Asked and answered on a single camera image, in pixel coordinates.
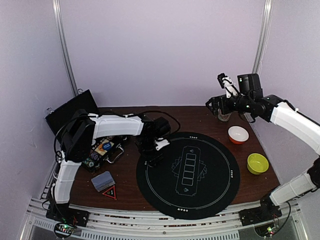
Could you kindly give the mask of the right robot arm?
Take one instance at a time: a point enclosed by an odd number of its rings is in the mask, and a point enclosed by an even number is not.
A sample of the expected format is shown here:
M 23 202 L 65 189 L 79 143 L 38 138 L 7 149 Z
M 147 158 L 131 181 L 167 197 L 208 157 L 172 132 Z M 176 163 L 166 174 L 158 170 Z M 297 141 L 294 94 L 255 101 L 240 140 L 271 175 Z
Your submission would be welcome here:
M 271 94 L 253 99 L 251 94 L 224 94 L 211 97 L 205 105 L 215 116 L 219 113 L 225 115 L 238 112 L 249 113 L 253 119 L 260 117 L 268 123 L 287 130 L 289 134 L 309 146 L 316 155 L 320 153 L 319 124 L 300 113 L 287 100 L 276 95 Z M 281 184 L 262 199 L 263 205 L 257 208 L 256 216 L 259 220 L 266 221 L 276 212 L 276 206 L 309 192 L 314 192 L 319 187 L 320 160 L 317 158 L 310 168 L 290 181 Z

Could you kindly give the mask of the blue small blind button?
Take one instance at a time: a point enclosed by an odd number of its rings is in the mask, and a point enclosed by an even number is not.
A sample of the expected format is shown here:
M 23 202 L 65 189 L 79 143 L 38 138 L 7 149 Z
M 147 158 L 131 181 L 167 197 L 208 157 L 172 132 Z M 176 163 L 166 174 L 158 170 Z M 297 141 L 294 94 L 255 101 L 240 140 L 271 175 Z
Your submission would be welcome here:
M 108 151 L 109 149 L 112 148 L 112 144 L 110 142 L 106 142 L 106 143 L 103 143 L 102 144 L 102 149 L 105 150 L 105 151 Z

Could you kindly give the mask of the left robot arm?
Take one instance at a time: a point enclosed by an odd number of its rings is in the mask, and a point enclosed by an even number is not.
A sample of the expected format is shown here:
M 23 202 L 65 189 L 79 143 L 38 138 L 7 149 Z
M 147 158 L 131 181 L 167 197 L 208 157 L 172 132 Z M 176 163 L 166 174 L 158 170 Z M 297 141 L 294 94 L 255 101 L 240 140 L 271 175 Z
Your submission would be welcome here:
M 81 163 L 89 156 L 93 142 L 101 137 L 136 136 L 136 146 L 149 166 L 163 157 L 160 150 L 169 145 L 169 121 L 163 117 L 152 120 L 143 113 L 98 115 L 79 109 L 57 132 L 61 135 L 57 180 L 50 193 L 52 213 L 61 222 L 72 218 L 70 193 Z

